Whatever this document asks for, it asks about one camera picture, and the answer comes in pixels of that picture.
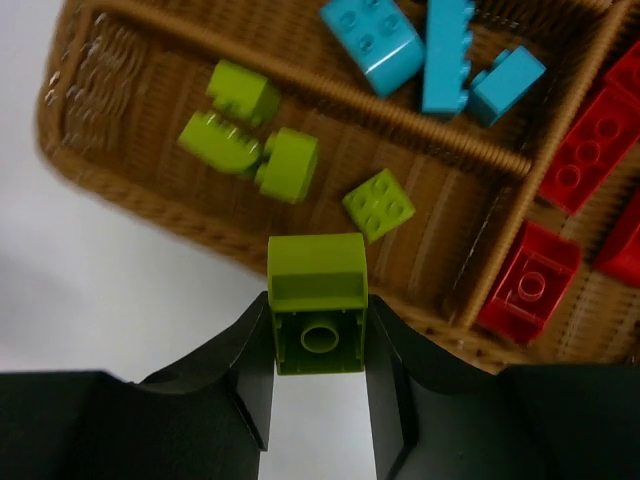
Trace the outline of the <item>red rounded lego brick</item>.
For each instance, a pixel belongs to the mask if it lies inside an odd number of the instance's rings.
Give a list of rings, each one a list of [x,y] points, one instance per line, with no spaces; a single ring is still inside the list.
[[[579,244],[521,225],[476,323],[519,345],[545,329],[582,261]]]

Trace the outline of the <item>small lime lego brick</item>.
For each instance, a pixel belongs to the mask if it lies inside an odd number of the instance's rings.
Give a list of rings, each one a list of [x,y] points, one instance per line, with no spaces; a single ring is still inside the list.
[[[265,76],[220,60],[206,87],[216,109],[254,127],[269,122],[278,110],[281,95]]]

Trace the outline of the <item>lime lego brick front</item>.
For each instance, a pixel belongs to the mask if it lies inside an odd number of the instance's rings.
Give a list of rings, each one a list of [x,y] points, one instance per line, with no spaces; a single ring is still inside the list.
[[[267,284],[280,375],[364,369],[369,292],[362,234],[270,237]]]

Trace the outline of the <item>cyan rounded lego brick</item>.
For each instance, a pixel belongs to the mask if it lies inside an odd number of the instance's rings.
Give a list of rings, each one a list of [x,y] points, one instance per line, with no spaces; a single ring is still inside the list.
[[[422,68],[424,44],[395,2],[333,0],[319,14],[376,95],[391,95]]]

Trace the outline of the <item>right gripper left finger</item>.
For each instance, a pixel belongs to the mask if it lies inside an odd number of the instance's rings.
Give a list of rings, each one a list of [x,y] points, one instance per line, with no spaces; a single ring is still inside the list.
[[[1,377],[5,479],[254,479],[269,442],[271,312],[259,295],[139,383],[105,371]]]

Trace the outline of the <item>lime rounded lego brick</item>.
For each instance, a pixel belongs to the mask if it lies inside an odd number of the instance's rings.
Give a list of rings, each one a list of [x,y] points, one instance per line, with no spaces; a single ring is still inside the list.
[[[244,175],[261,160],[262,144],[213,111],[195,112],[178,137],[178,144],[224,174]]]

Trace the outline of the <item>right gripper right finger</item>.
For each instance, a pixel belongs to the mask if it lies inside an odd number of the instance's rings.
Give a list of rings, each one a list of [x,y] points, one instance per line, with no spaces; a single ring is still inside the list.
[[[518,365],[486,373],[405,324],[379,297],[365,373],[381,479],[635,479],[639,372]]]

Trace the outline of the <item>lime green lego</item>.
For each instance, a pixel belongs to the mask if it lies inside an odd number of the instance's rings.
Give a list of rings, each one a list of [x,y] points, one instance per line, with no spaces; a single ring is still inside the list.
[[[415,213],[414,205],[387,168],[346,194],[342,204],[369,244]]]

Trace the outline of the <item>red base lego brick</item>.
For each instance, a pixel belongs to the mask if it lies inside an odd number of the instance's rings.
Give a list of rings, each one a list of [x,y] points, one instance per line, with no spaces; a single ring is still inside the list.
[[[636,189],[594,261],[597,270],[634,288],[640,283],[639,202]]]

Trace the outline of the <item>small cyan lego brick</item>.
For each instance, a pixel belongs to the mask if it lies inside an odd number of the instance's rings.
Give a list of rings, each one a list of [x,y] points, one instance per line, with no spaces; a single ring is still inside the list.
[[[489,70],[471,81],[467,111],[483,127],[495,124],[545,73],[546,67],[524,46],[504,50]]]

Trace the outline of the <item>long cyan lego brick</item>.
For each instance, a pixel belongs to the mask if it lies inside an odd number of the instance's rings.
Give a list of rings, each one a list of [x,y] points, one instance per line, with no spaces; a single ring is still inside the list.
[[[464,82],[471,73],[466,58],[475,5],[466,0],[429,0],[425,17],[425,60],[421,112],[450,119],[466,106]]]

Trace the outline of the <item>small red lego brick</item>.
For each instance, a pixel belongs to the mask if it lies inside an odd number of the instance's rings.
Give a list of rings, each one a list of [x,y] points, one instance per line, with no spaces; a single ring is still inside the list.
[[[604,76],[607,86],[638,103],[640,100],[640,41],[637,40]]]

